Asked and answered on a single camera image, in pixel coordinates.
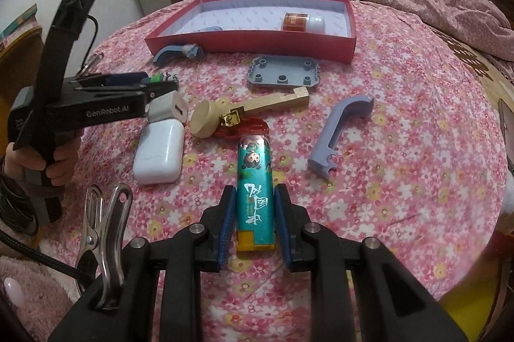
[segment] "blue gripper pad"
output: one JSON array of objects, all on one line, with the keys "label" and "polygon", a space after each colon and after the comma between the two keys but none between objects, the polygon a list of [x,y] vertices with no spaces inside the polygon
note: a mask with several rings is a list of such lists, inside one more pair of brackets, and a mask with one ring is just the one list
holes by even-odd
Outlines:
[{"label": "blue gripper pad", "polygon": [[219,232],[219,248],[218,248],[218,266],[219,269],[227,264],[228,252],[230,250],[230,239],[232,238],[232,232],[234,230],[235,223],[235,204],[236,204],[236,188],[232,187],[229,201],[227,204],[227,210],[225,212],[225,218],[223,219],[222,229]]},{"label": "blue gripper pad", "polygon": [[287,222],[284,214],[284,207],[282,206],[282,198],[279,193],[278,185],[274,190],[275,200],[275,229],[280,241],[280,249],[282,251],[282,259],[284,260],[287,269],[291,269],[292,256],[291,244],[289,240],[289,231],[287,230]]}]

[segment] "orange label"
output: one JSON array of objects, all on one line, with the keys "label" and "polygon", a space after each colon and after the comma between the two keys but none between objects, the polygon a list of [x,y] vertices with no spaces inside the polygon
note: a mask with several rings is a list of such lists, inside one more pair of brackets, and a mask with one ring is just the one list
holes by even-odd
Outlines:
[{"label": "orange label", "polygon": [[282,30],[286,32],[305,32],[308,20],[308,14],[286,13]]}]

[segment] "fingernail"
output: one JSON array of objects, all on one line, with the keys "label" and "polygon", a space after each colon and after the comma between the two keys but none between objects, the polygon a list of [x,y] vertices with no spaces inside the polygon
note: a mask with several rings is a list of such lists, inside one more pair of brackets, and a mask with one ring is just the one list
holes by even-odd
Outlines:
[{"label": "fingernail", "polygon": [[4,288],[7,297],[18,308],[25,305],[25,294],[23,293],[22,286],[14,278],[6,278],[4,280]]}]

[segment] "pink floral bedsheet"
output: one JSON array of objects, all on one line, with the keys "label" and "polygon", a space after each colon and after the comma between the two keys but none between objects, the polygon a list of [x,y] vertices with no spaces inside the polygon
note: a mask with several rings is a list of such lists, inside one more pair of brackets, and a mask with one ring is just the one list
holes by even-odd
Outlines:
[{"label": "pink floral bedsheet", "polygon": [[[144,38],[188,0],[119,30],[97,48],[97,71],[155,73]],[[379,237],[434,297],[451,289],[488,242],[503,198],[506,160],[491,106],[473,75],[421,20],[372,3],[351,1],[357,47],[351,66],[321,63],[308,109],[265,114],[275,183],[313,221],[340,236]],[[246,84],[248,54],[179,59],[180,91],[193,109],[200,100],[242,100],[269,93]],[[354,94],[375,98],[370,120],[348,124],[324,180],[307,157],[331,108]],[[133,187],[125,242],[172,236],[217,204],[236,184],[236,144],[192,137],[186,129],[182,175],[175,184],[138,188],[132,174],[144,120],[86,130],[80,164],[67,188],[63,218],[45,239],[66,262],[79,248],[86,187]],[[206,341],[305,341],[309,276],[286,271],[279,250],[239,257],[232,246],[221,274],[202,275]]]}]

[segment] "small jar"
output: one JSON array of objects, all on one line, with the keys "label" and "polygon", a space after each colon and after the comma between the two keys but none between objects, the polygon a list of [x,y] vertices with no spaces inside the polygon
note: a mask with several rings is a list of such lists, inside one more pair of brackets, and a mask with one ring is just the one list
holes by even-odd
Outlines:
[{"label": "small jar", "polygon": [[286,13],[282,21],[282,30],[325,34],[325,19],[319,15]]}]

